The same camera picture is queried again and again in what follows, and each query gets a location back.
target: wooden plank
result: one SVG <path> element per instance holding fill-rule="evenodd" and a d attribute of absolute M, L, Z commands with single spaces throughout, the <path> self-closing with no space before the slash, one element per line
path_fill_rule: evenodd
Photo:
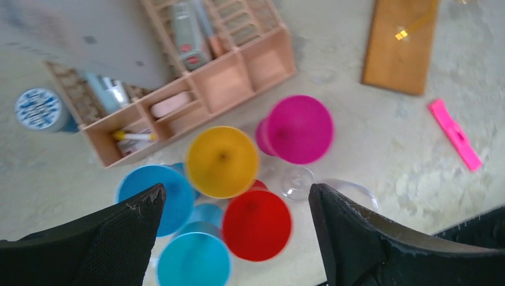
<path fill-rule="evenodd" d="M 438 0 L 376 0 L 361 83 L 422 95 L 431 57 Z M 422 26 L 398 40 L 402 29 Z"/>

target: blue jar lid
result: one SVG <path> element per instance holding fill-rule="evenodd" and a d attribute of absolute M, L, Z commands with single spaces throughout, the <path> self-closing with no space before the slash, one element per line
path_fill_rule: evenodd
<path fill-rule="evenodd" d="M 24 92 L 15 104 L 16 118 L 32 130 L 44 130 L 54 125 L 60 119 L 62 109 L 58 95 L 45 88 Z"/>

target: blue cup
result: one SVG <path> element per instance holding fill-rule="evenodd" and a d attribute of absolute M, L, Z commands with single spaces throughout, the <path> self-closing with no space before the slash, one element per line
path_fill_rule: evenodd
<path fill-rule="evenodd" d="M 193 212 L 195 193 L 186 177 L 180 172 L 163 165 L 139 167 L 124 177 L 117 189 L 115 203 L 127 200 L 158 183 L 162 183 L 167 191 L 167 199 L 156 234 L 157 237 L 164 237 L 183 227 Z"/>
<path fill-rule="evenodd" d="M 208 222 L 221 229 L 223 226 L 223 216 L 225 212 L 215 204 L 199 204 L 195 206 L 193 214 L 189 219 L 192 222 Z"/>
<path fill-rule="evenodd" d="M 172 164 L 172 165 L 169 165 L 170 167 L 176 169 L 177 171 L 179 171 L 182 175 L 186 176 L 185 174 L 185 169 L 184 169 L 184 164 L 183 163 L 175 163 L 175 164 Z M 195 189 L 195 200 L 200 198 L 200 192 L 197 191 L 197 189 Z"/>
<path fill-rule="evenodd" d="M 223 286 L 231 275 L 231 257 L 220 226 L 223 210 L 214 204 L 195 207 L 190 222 L 169 242 L 157 264 L 160 286 Z"/>

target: eraser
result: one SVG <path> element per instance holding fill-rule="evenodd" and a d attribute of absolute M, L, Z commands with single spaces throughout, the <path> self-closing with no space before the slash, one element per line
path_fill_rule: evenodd
<path fill-rule="evenodd" d="M 151 107 L 151 114 L 156 118 L 162 118 L 168 114 L 176 111 L 178 108 L 183 107 L 191 102 L 191 93 L 183 91 L 164 101 L 160 101 Z"/>

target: pink highlighter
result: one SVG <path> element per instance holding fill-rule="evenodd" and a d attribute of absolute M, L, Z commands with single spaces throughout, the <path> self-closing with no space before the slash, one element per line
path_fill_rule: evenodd
<path fill-rule="evenodd" d="M 454 145 L 459 156 L 463 159 L 470 171 L 477 171 L 482 165 L 481 159 L 470 145 L 468 137 L 463 129 L 455 122 L 447 109 L 443 100 L 435 100 L 428 105 L 429 111 L 433 114 L 438 124 L 445 132 L 449 140 Z"/>

